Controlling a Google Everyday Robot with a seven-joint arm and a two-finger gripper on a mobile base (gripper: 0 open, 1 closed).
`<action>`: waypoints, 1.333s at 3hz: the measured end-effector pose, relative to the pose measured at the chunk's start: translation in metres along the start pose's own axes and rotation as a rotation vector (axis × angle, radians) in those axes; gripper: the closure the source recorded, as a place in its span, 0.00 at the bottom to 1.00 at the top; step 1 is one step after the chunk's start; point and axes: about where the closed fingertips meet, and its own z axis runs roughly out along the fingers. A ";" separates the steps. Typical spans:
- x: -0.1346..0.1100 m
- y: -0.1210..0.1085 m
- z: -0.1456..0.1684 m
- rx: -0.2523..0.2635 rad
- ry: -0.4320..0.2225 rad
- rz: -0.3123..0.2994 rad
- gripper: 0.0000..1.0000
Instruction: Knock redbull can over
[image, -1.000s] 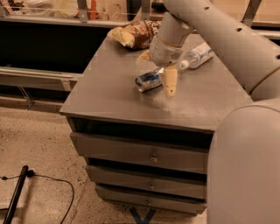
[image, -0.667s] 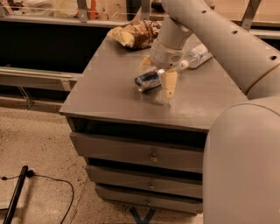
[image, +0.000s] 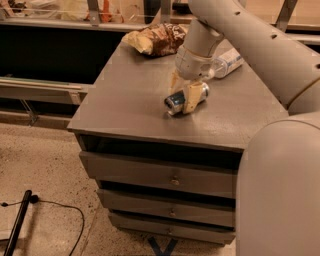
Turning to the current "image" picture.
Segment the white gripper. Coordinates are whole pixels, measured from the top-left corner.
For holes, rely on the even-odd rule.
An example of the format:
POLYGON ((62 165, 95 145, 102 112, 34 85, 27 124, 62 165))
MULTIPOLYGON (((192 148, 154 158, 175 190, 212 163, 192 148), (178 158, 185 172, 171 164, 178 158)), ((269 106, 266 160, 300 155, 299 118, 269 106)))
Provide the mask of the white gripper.
POLYGON ((203 90, 200 81, 190 82, 184 86, 185 80, 196 80, 207 76, 213 63, 213 57, 202 57, 180 46, 175 57, 176 70, 171 76, 170 93, 183 89, 185 103, 182 112, 191 113, 195 110, 203 90))

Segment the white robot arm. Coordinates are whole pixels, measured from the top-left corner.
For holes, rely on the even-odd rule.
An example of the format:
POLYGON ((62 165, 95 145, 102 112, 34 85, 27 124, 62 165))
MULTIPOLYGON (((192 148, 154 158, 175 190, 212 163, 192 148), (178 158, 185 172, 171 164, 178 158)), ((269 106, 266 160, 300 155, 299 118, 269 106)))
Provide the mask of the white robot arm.
POLYGON ((209 71, 220 39, 235 47, 288 112, 250 140, 236 185, 236 256, 320 256, 320 55, 238 0, 188 0, 194 16, 175 60, 190 84, 209 71))

